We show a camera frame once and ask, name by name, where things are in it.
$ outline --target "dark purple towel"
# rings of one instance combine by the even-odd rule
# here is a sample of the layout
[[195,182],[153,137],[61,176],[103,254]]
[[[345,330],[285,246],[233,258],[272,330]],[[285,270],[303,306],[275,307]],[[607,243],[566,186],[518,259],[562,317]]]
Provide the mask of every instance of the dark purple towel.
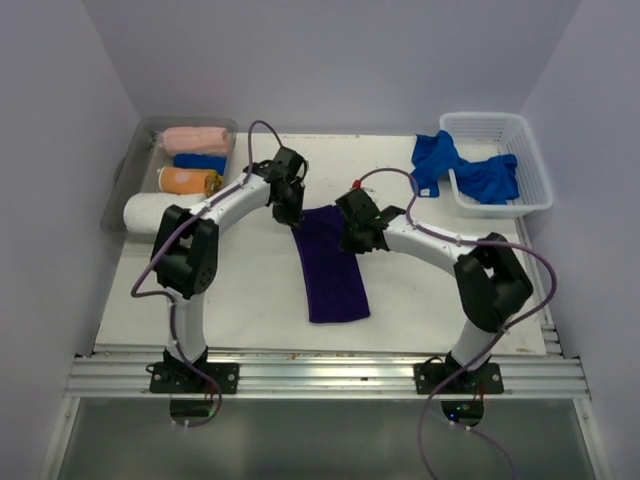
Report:
[[340,250],[343,219],[335,205],[305,210],[293,229],[307,287],[311,323],[344,323],[366,318],[369,302],[358,261]]

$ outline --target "perforated basket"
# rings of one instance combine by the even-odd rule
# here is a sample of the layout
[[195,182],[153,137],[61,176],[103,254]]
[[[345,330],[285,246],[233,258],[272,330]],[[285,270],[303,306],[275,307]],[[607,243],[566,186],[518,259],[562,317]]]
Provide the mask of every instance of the perforated basket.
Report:
[[458,215],[515,218],[551,207],[551,185],[531,129],[523,117],[511,113],[446,113],[440,117],[440,128],[449,132],[460,156],[470,162],[505,153],[513,153],[518,159],[516,180],[520,197],[507,205],[484,205],[463,194],[458,190],[453,170],[449,170]]

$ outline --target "blue towel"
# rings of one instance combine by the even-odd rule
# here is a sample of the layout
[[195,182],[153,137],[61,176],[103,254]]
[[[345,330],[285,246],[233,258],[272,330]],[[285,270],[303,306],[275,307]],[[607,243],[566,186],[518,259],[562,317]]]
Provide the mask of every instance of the blue towel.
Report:
[[224,175],[224,167],[227,157],[213,157],[198,153],[178,153],[173,157],[173,166],[179,168],[200,168],[203,170],[215,170]]
[[[515,155],[497,155],[484,162],[468,162],[458,155],[453,139],[444,130],[435,137],[416,135],[411,162],[412,175],[421,197],[439,197],[438,179],[453,169],[458,189],[480,203],[504,205],[520,196],[516,181],[518,159]],[[429,193],[422,194],[424,189]]]

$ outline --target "wire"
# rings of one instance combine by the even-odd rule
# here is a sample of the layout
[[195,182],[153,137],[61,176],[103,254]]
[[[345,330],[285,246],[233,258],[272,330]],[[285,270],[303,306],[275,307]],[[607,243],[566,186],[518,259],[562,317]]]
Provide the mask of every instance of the wire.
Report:
[[[528,310],[527,312],[523,313],[522,315],[517,316],[516,318],[514,318],[510,322],[506,323],[503,326],[502,330],[500,330],[496,334],[496,336],[474,358],[469,360],[469,362],[467,362],[465,365],[460,367],[457,371],[452,373],[449,377],[445,378],[442,382],[440,382],[438,385],[436,385],[436,387],[432,390],[432,392],[427,397],[427,400],[425,401],[424,407],[422,408],[422,412],[420,414],[420,419],[418,420],[418,432],[417,432],[418,448],[420,450],[420,457],[422,459],[422,463],[424,464],[425,468],[429,472],[429,475],[431,475],[431,477],[434,480],[438,480],[439,477],[436,474],[436,472],[433,469],[433,467],[431,466],[431,463],[429,462],[429,458],[427,457],[427,454],[425,452],[425,448],[424,448],[424,433],[423,433],[425,418],[427,416],[427,412],[429,411],[429,407],[431,406],[431,403],[433,402],[434,397],[444,387],[446,387],[449,383],[451,383],[453,380],[455,380],[460,375],[462,375],[464,372],[466,372],[469,369],[469,367],[471,367],[474,363],[476,363],[478,360],[480,360],[482,357],[484,357],[484,355],[489,353],[491,351],[491,349],[500,341],[500,339],[505,335],[505,333],[508,330],[510,330],[511,328],[513,328],[514,326],[519,324],[520,322],[526,320],[527,318],[531,317],[532,315],[538,313],[540,310],[545,308],[549,304],[551,299],[554,297],[554,295],[556,294],[556,290],[558,289],[558,278],[557,278],[555,270],[553,269],[553,266],[551,265],[551,263],[546,258],[544,258],[542,255],[540,255],[535,250],[533,250],[533,249],[531,249],[529,247],[526,247],[524,245],[520,245],[518,243],[511,243],[511,242],[500,242],[500,241],[495,241],[495,240],[465,240],[465,239],[459,239],[459,238],[450,237],[448,235],[441,234],[441,233],[433,231],[433,230],[431,230],[429,228],[423,227],[419,223],[416,223],[413,220],[413,218],[411,217],[411,209],[413,208],[413,205],[416,202],[416,198],[418,197],[418,195],[416,193],[416,192],[418,192],[418,183],[416,182],[416,179],[413,178],[413,176],[411,174],[409,174],[408,172],[405,172],[404,170],[401,170],[399,168],[393,168],[393,167],[377,168],[375,170],[371,170],[368,173],[365,173],[362,177],[360,177],[360,183],[362,183],[362,181],[364,181],[366,178],[370,177],[371,175],[374,175],[376,173],[382,173],[382,172],[399,173],[399,174],[404,175],[405,177],[407,177],[409,179],[411,190],[413,191],[413,196],[411,197],[411,200],[409,201],[409,204],[407,205],[407,211],[405,213],[405,216],[407,218],[407,222],[409,222],[409,224],[413,228],[415,228],[416,230],[418,230],[418,231],[420,231],[422,233],[425,233],[427,235],[430,235],[430,236],[432,236],[434,238],[437,238],[439,240],[442,240],[442,241],[445,241],[445,242],[450,242],[450,243],[455,243],[455,244],[458,244],[458,245],[471,246],[471,247],[475,247],[475,246],[502,247],[502,248],[509,247],[509,248],[513,248],[515,250],[523,251],[523,252],[528,253],[529,255],[533,256],[536,260],[538,260],[540,263],[542,263],[545,266],[545,268],[549,272],[549,277],[550,277],[550,281],[551,281],[550,282],[551,286],[549,288],[549,293],[547,293],[547,296],[538,305],[536,305],[532,309]],[[492,437],[490,437],[486,433],[483,433],[483,432],[481,432],[481,431],[479,431],[479,430],[477,430],[475,428],[471,429],[471,431],[474,432],[476,435],[478,435],[478,436],[484,438],[485,440],[489,441],[490,443],[492,443],[496,448],[498,448],[505,455],[505,457],[506,457],[506,459],[507,459],[507,461],[509,463],[509,467],[511,468],[511,478],[512,479],[517,478],[517,472],[516,472],[516,469],[515,469],[515,465],[513,463],[513,460],[511,459],[511,457],[507,453],[506,449],[497,440],[493,439]]]
[[184,222],[178,228],[176,228],[173,231],[173,233],[169,236],[169,238],[167,238],[167,240],[158,249],[158,252],[153,256],[153,258],[151,258],[151,261],[149,262],[149,264],[144,268],[144,270],[140,274],[140,277],[138,277],[138,279],[133,284],[133,287],[131,287],[131,292],[130,293],[131,293],[131,296],[133,298],[145,298],[145,297],[152,297],[152,296],[162,296],[162,297],[165,297],[165,298],[167,298],[169,300],[169,302],[170,302],[170,304],[169,304],[170,305],[169,306],[169,331],[170,331],[170,334],[171,334],[171,339],[175,342],[176,350],[178,351],[178,355],[180,355],[180,358],[181,358],[182,362],[187,366],[187,368],[189,370],[191,370],[193,373],[195,373],[196,375],[198,375],[200,378],[202,378],[203,380],[205,380],[206,382],[208,382],[211,385],[211,387],[215,390],[215,392],[216,392],[216,394],[218,396],[218,401],[217,401],[216,406],[215,406],[213,412],[211,413],[211,415],[209,415],[206,419],[204,419],[202,421],[199,421],[199,422],[185,421],[183,426],[188,427],[188,428],[194,428],[194,427],[202,426],[202,425],[210,422],[218,414],[218,412],[220,411],[220,408],[222,407],[222,388],[220,388],[220,385],[218,384],[218,382],[216,382],[211,376],[207,375],[202,370],[199,370],[187,358],[187,356],[184,354],[184,350],[182,349],[182,345],[180,344],[180,340],[178,339],[178,335],[176,333],[176,299],[175,299],[175,297],[171,293],[167,292],[166,290],[151,290],[151,291],[148,291],[148,292],[140,292],[139,290],[140,290],[140,287],[142,286],[142,283],[149,276],[149,274],[153,271],[153,269],[158,264],[160,259],[164,256],[164,254],[167,253],[167,251],[169,250],[169,248],[171,247],[173,242],[175,242],[175,240],[180,237],[182,232],[184,232],[187,228],[189,228],[190,225],[193,225],[195,222],[197,222],[200,218],[202,218],[202,216],[205,213],[207,213],[209,210],[211,210],[211,208],[213,208],[218,202],[220,202],[221,200],[227,198],[232,193],[235,193],[238,190],[240,190],[249,181],[249,177],[251,176],[251,173],[252,173],[252,170],[253,170],[253,163],[254,163],[253,162],[253,137],[252,136],[253,136],[253,129],[257,125],[265,126],[273,134],[273,136],[275,137],[276,141],[278,142],[278,145],[280,147],[283,146],[282,140],[280,140],[280,137],[278,136],[278,133],[273,129],[273,127],[271,125],[269,125],[264,120],[255,120],[254,122],[252,122],[251,125],[249,125],[249,129],[248,129],[248,132],[247,132],[247,153],[248,153],[248,157],[249,157],[249,166],[247,168],[247,173],[244,176],[244,178],[242,179],[242,181],[239,184],[234,185],[232,188],[223,191],[221,194],[219,194],[217,196],[214,196],[209,201],[209,203],[207,203],[198,213],[193,215],[186,222]]

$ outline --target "gray partition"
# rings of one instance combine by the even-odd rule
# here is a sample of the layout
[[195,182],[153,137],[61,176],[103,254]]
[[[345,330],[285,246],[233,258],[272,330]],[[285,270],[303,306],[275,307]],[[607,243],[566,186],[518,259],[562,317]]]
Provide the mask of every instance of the gray partition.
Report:
[[[60,479],[410,479],[427,476],[416,447],[421,401],[225,402],[219,418],[184,431],[166,399],[84,399]],[[439,405],[425,425],[442,478],[507,479],[486,441],[452,429]],[[519,479],[592,479],[570,400],[488,401],[482,429]]]

